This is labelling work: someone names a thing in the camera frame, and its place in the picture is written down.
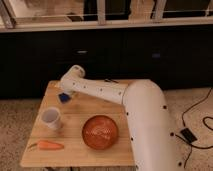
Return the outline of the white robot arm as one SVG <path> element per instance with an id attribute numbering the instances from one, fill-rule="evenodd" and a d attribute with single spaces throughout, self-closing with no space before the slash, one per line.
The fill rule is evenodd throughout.
<path id="1" fill-rule="evenodd" d="M 129 84 L 88 80 L 72 66 L 60 79 L 66 94 L 81 92 L 124 106 L 137 171 L 184 171 L 175 123 L 160 87 L 149 79 Z"/>

